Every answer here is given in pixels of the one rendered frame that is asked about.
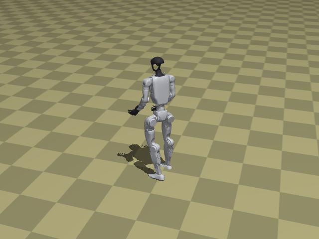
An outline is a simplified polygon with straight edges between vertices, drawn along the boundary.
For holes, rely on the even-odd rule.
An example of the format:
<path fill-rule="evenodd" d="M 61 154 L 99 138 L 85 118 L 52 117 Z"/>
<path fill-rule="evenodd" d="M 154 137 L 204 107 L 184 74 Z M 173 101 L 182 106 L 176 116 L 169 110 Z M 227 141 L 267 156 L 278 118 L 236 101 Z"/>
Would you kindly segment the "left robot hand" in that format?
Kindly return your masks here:
<path fill-rule="evenodd" d="M 139 111 L 137 110 L 137 108 L 138 108 L 138 106 L 136 106 L 135 109 L 133 109 L 133 110 L 128 110 L 128 111 L 129 111 L 129 114 L 136 116 L 136 115 L 138 114 L 138 112 L 139 112 Z"/>

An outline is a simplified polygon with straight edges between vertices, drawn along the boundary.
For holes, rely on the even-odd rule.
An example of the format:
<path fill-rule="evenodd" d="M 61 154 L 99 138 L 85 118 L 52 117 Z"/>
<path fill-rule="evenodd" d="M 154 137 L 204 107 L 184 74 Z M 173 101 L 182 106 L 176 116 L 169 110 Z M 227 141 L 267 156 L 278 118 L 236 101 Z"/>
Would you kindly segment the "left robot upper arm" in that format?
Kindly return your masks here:
<path fill-rule="evenodd" d="M 145 78 L 142 81 L 143 85 L 143 103 L 149 102 L 149 86 L 152 84 L 152 78 Z"/>

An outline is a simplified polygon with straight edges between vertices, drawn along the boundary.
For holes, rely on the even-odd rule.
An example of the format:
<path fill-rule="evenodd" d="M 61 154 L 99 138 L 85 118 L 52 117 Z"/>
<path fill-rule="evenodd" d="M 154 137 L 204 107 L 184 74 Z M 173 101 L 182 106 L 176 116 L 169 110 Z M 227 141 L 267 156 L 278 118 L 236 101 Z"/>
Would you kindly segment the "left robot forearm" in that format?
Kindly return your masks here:
<path fill-rule="evenodd" d="M 140 104 L 138 105 L 137 110 L 141 111 L 147 103 L 143 103 L 143 97 L 141 98 Z"/>

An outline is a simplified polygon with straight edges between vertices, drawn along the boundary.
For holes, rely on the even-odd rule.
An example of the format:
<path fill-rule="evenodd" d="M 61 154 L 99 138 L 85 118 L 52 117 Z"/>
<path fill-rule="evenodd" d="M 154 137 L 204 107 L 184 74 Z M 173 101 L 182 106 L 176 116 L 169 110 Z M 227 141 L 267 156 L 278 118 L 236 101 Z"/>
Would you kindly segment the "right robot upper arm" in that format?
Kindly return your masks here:
<path fill-rule="evenodd" d="M 175 97 L 175 77 L 173 75 L 168 75 L 169 80 L 170 80 L 170 96 L 169 98 L 174 98 Z"/>

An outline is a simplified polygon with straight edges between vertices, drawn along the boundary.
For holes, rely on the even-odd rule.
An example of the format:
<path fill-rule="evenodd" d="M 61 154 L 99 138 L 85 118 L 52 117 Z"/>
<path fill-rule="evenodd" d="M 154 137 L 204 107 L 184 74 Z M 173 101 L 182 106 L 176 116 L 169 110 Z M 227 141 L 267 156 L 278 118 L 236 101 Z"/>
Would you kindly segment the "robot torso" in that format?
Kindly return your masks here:
<path fill-rule="evenodd" d="M 156 110 L 153 114 L 157 116 L 157 122 L 162 122 L 168 119 L 168 112 L 164 109 L 162 104 L 167 103 L 170 96 L 170 80 L 168 74 L 162 77 L 156 77 L 152 74 L 152 84 L 149 86 L 150 97 Z"/>

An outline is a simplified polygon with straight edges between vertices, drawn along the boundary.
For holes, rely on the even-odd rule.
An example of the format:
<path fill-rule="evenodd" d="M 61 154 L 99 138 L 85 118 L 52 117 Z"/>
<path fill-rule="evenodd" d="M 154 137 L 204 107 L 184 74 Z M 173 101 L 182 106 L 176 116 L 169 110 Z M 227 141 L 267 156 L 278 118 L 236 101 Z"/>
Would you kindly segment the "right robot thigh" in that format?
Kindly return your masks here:
<path fill-rule="evenodd" d="M 170 139 L 170 133 L 171 133 L 171 126 L 172 122 L 174 121 L 174 116 L 171 113 L 168 113 L 168 119 L 165 121 L 162 121 L 162 134 L 164 139 L 164 144 L 166 147 L 172 147 L 173 141 Z"/>

